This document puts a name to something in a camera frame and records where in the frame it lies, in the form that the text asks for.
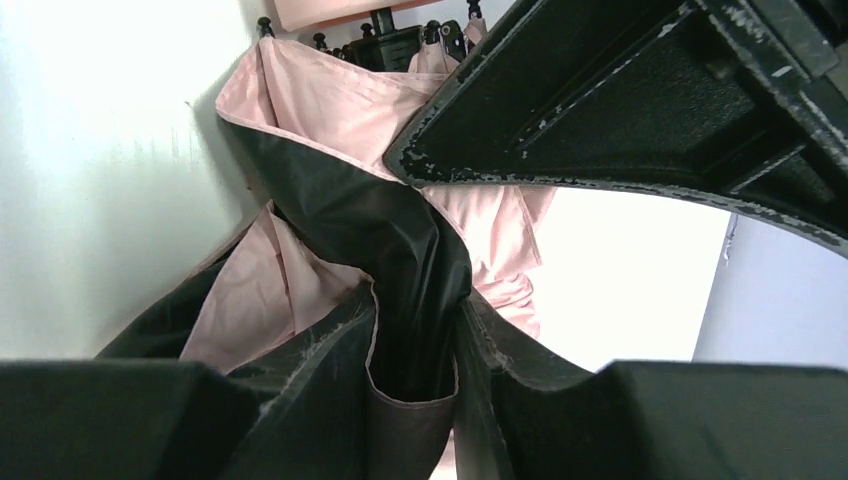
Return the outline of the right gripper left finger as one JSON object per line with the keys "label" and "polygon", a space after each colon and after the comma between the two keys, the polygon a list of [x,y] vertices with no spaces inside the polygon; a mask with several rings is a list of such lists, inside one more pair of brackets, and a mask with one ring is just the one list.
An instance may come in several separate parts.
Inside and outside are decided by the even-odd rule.
{"label": "right gripper left finger", "polygon": [[230,375],[173,360],[1,367],[5,479],[362,479],[369,286]]}

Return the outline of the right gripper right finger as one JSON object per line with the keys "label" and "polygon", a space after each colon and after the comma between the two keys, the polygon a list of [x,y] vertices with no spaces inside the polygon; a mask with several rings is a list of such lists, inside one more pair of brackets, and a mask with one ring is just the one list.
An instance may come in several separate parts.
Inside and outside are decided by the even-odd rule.
{"label": "right gripper right finger", "polygon": [[843,479],[847,374],[616,361],[592,373],[472,295],[457,319],[462,479]]}

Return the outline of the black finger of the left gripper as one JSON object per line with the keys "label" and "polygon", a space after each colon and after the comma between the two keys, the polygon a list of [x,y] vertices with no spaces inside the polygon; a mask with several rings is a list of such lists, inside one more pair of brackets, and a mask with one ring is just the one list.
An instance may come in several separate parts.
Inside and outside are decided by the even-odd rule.
{"label": "black finger of the left gripper", "polygon": [[518,1],[384,162],[651,194],[847,252],[843,1]]}

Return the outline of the pink and black folding umbrella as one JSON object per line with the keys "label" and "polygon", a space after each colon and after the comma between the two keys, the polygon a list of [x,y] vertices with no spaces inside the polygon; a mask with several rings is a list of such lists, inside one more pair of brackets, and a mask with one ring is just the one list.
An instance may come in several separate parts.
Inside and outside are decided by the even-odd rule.
{"label": "pink and black folding umbrella", "polygon": [[515,478],[490,336],[540,351],[527,273],[552,191],[404,184],[383,152],[442,76],[257,26],[216,109],[270,202],[101,357],[200,363],[258,397],[219,479],[427,479],[445,458]]}

